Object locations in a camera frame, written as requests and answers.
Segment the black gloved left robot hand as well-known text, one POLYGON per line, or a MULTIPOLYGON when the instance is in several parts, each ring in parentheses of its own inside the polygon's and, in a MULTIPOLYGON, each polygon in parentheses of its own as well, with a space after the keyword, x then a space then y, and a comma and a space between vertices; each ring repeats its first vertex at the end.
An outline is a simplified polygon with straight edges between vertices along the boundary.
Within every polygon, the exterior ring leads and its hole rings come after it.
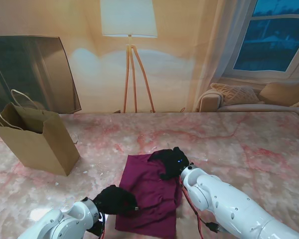
POLYGON ((116 185, 103 189, 92 201, 100 212, 107 215, 120 215, 138 210, 135 196, 116 185))

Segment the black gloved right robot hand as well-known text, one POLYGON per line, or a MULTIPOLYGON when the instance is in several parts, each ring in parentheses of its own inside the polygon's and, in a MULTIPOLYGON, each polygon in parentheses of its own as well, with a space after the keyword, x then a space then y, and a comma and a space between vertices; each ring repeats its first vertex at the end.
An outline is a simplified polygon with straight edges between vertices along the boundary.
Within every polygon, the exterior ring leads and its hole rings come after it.
POLYGON ((158 160, 163 164, 165 172, 159 175, 162 180, 179 177, 182 171, 190 165, 188 158, 179 147, 156 151, 149 157, 149 160, 158 160))

